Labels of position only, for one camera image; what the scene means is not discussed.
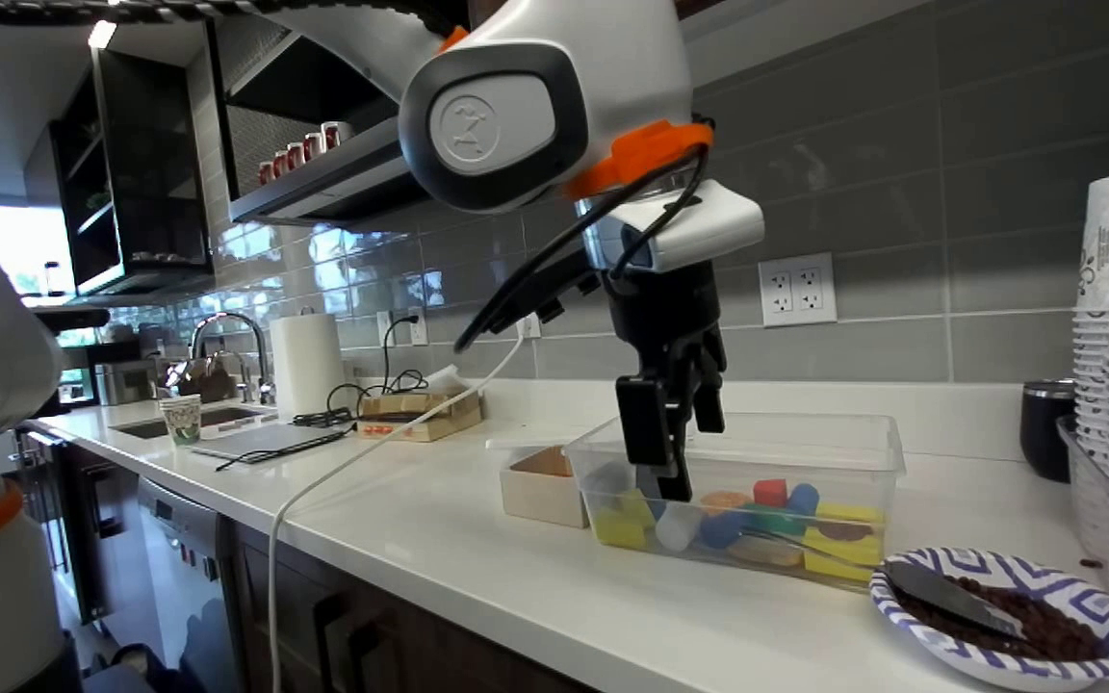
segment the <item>yellow block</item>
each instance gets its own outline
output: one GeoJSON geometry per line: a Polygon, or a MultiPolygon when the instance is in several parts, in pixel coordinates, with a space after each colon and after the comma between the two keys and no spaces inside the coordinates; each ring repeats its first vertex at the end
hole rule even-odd
{"type": "Polygon", "coordinates": [[[886,531],[881,512],[867,504],[820,504],[814,525],[805,531],[805,571],[830,581],[871,581],[881,565],[886,531]],[[841,531],[859,531],[849,538],[835,538],[814,525],[841,525],[841,531]]]}
{"type": "Polygon", "coordinates": [[[642,495],[639,490],[626,490],[626,493],[619,495],[619,512],[630,517],[630,521],[639,521],[642,526],[653,526],[653,525],[658,525],[658,521],[653,521],[653,508],[645,504],[645,495],[642,495]]]}
{"type": "Polygon", "coordinates": [[[630,545],[642,551],[645,545],[645,525],[626,517],[626,512],[601,512],[592,517],[592,531],[601,543],[608,545],[630,545]]]}

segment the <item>clear plastic container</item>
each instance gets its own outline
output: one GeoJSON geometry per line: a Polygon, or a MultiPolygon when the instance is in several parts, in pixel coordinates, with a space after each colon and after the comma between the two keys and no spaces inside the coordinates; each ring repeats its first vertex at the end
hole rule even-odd
{"type": "Polygon", "coordinates": [[[867,584],[886,557],[904,470],[890,416],[731,412],[723,435],[689,427],[694,499],[635,480],[619,422],[565,447],[603,545],[734,563],[867,584]]]}

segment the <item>blue block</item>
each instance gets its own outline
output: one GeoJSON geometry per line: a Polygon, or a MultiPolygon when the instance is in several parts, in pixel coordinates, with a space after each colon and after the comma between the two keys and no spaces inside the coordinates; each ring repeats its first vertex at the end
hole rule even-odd
{"type": "Polygon", "coordinates": [[[812,521],[820,512],[820,490],[814,486],[793,486],[786,495],[786,508],[812,521]]]}
{"type": "Polygon", "coordinates": [[[726,545],[737,543],[743,526],[746,526],[746,512],[708,517],[699,525],[699,543],[712,545],[712,551],[726,551],[726,545]]]}

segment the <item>kitchen counter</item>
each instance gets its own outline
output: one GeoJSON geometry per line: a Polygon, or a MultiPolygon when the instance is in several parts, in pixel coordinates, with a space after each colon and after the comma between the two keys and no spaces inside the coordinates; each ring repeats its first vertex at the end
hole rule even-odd
{"type": "MultiPolygon", "coordinates": [[[[491,382],[491,420],[446,442],[387,442],[288,512],[284,543],[596,690],[979,690],[904,648],[861,594],[776,574],[603,551],[587,531],[510,521],[491,442],[577,440],[610,416],[601,382],[491,382]]],[[[890,551],[957,543],[1080,574],[1061,486],[1016,463],[1016,390],[734,385],[726,408],[891,412],[904,440],[890,551]]],[[[33,427],[265,531],[364,440],[215,475],[212,459],[115,427],[155,404],[33,427]]]]}

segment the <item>electrical outlet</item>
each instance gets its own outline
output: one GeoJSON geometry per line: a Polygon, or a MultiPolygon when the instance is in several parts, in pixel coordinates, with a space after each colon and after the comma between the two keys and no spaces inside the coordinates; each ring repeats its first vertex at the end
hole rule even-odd
{"type": "Polygon", "coordinates": [[[406,322],[406,344],[428,344],[428,314],[414,312],[414,322],[406,322]]]}
{"type": "Polygon", "coordinates": [[[521,320],[521,336],[532,344],[532,339],[539,339],[542,336],[542,320],[535,314],[535,312],[527,312],[522,320],[521,320]]]}
{"type": "Polygon", "coordinates": [[[830,254],[757,263],[757,314],[776,322],[835,322],[830,254]]]}

